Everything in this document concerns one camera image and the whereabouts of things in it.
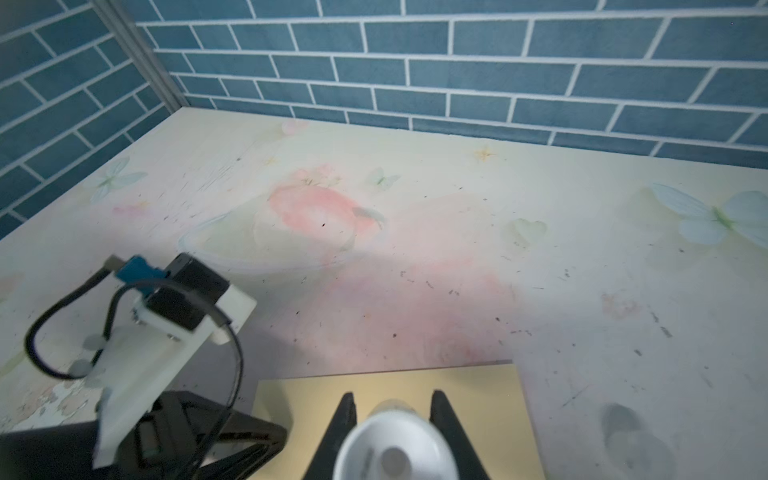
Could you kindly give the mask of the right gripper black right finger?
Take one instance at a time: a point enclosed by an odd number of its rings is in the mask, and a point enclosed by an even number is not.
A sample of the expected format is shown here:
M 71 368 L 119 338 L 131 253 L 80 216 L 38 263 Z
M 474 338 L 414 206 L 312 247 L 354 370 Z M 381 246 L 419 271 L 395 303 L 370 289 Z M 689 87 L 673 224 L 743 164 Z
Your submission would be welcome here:
M 429 421 L 446 440 L 461 480 L 490 479 L 447 395 L 442 390 L 435 390 L 432 394 Z

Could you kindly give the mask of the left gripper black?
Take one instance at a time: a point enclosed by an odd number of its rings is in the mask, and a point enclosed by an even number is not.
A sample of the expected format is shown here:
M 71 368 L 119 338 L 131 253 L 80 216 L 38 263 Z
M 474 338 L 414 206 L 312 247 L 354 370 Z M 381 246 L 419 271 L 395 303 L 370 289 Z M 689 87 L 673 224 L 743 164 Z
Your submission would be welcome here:
M 163 393 L 118 444 L 116 459 L 93 465 L 96 421 L 4 433 L 3 479 L 173 479 L 202 445 L 222 406 L 186 391 Z M 207 464 L 196 479 L 246 479 L 286 445 L 287 430 L 233 412 L 218 443 L 245 442 L 248 448 Z

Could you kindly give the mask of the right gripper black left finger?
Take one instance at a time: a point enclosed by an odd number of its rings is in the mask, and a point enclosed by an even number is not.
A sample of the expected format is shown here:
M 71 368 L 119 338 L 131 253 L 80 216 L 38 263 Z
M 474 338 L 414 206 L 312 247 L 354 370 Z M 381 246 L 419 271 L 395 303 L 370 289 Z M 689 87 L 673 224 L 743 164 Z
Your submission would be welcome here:
M 335 462 L 346 437 L 357 425 L 357 409 L 352 392 L 346 392 L 331 418 L 303 477 L 304 480 L 331 480 Z

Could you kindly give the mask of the white glue stick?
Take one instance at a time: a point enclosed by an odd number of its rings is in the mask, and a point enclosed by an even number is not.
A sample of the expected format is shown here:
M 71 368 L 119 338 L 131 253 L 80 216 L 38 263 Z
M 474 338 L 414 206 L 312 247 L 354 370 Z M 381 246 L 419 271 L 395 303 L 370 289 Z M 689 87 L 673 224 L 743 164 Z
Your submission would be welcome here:
M 341 444 L 338 480 L 457 480 L 453 453 L 438 429 L 399 399 L 385 400 Z

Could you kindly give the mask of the left aluminium corner post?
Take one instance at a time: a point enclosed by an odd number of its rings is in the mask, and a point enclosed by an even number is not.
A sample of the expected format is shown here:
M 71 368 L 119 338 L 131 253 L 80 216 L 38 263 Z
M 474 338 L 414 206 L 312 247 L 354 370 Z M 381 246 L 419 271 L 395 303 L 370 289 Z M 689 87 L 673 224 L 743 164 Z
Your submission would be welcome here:
M 181 90 L 153 53 L 152 48 L 120 2 L 91 0 L 90 4 L 168 111 L 175 113 L 183 107 L 189 107 Z

